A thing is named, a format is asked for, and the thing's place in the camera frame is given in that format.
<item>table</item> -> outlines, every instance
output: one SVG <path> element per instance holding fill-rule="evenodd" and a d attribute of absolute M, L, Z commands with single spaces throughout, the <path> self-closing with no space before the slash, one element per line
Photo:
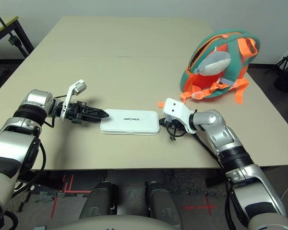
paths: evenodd
<path fill-rule="evenodd" d="M 27 35 L 25 34 L 20 23 L 18 22 L 18 16 L 2 16 L 1 18 L 9 29 L 8 30 L 5 29 L 3 25 L 0 23 L 0 39 L 9 34 L 9 31 L 14 30 L 19 40 L 22 42 L 22 44 L 30 54 L 33 51 L 34 47 L 31 44 Z"/>
<path fill-rule="evenodd" d="M 158 101 L 180 100 L 180 78 L 191 54 L 212 29 L 202 20 L 179 18 L 63 17 L 0 89 L 0 128 L 32 89 L 67 92 L 84 79 L 87 89 L 73 101 L 101 109 L 157 111 Z M 255 82 L 244 104 L 234 94 L 188 100 L 190 109 L 218 110 L 261 166 L 288 164 L 288 124 Z M 214 168 L 216 162 L 185 135 L 109 135 L 99 124 L 56 120 L 40 139 L 48 170 Z M 41 166 L 39 155 L 34 169 Z"/>

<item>black band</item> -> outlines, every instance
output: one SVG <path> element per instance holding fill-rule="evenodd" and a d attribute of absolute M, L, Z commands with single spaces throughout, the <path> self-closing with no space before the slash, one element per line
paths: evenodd
<path fill-rule="evenodd" d="M 47 117 L 44 109 L 31 104 L 23 104 L 19 106 L 18 110 L 14 113 L 13 117 L 23 117 L 37 122 L 42 126 Z"/>
<path fill-rule="evenodd" d="M 254 164 L 243 146 L 237 146 L 220 152 L 220 162 L 226 172 Z"/>
<path fill-rule="evenodd" d="M 189 125 L 190 125 L 191 129 L 195 131 L 197 129 L 195 128 L 195 126 L 193 124 L 193 117 L 194 117 L 194 114 L 190 114 L 190 116 L 189 116 Z"/>

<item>metal bracket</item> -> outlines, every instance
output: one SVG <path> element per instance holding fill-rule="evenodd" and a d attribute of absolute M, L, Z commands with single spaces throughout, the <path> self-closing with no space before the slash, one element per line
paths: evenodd
<path fill-rule="evenodd" d="M 69 87 L 67 95 L 66 95 L 66 99 L 63 103 L 61 115 L 60 115 L 61 121 L 63 121 L 65 119 L 66 111 L 68 109 L 68 105 L 71 101 L 72 95 L 79 95 L 85 89 L 86 89 L 86 84 L 85 84 L 84 80 L 82 80 L 82 79 L 77 81 L 75 84 L 73 84 Z"/>
<path fill-rule="evenodd" d="M 190 127 L 189 118 L 194 111 L 189 110 L 182 102 L 167 98 L 163 108 L 163 114 L 167 117 L 167 121 L 179 120 L 185 127 L 188 133 L 196 133 Z"/>

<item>white wall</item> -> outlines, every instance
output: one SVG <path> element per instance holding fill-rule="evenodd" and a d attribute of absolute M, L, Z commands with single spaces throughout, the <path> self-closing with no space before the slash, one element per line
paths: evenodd
<path fill-rule="evenodd" d="M 255 63 L 276 63 L 288 50 L 288 0 L 0 0 L 0 15 L 18 15 L 34 46 L 61 16 L 94 15 L 202 17 L 214 30 L 242 28 L 261 40 Z M 3 39 L 0 58 L 22 56 Z"/>

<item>tripod stand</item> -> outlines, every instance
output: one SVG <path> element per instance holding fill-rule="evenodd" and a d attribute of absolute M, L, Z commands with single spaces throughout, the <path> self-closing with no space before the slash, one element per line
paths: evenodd
<path fill-rule="evenodd" d="M 276 63 L 273 68 L 276 68 L 276 67 L 279 67 L 279 68 L 280 68 L 280 66 L 281 66 L 283 63 L 285 63 L 285 64 L 284 64 L 284 67 L 283 67 L 283 70 L 282 70 L 282 71 L 284 72 L 284 70 L 285 70 L 285 68 L 286 68 L 286 66 L 287 66 L 287 63 L 288 63 L 288 55 L 287 55 L 286 57 L 283 57 L 283 59 L 281 59 L 278 63 Z M 272 68 L 271 68 L 271 69 L 268 69 L 268 70 L 265 72 L 265 74 L 268 73 L 268 72 L 270 72 L 271 70 L 272 70 Z"/>

